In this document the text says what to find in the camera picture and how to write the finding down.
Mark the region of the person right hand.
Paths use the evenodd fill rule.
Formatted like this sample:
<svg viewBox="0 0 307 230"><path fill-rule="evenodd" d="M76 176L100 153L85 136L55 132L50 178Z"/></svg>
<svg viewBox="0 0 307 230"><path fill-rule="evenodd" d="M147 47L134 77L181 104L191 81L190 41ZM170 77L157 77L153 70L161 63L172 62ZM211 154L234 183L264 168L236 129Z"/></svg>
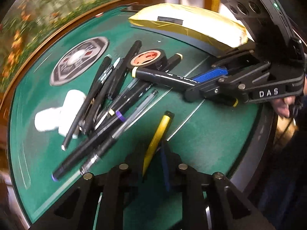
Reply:
<svg viewBox="0 0 307 230"><path fill-rule="evenodd" d="M291 118L294 117L294 114L290 112L289 107L295 103L295 96L279 98L272 100L270 102L274 111L282 118ZM298 111L299 113L303 113L306 111L306 75L304 81L304 89L303 89L303 98L302 98L303 108Z"/></svg>

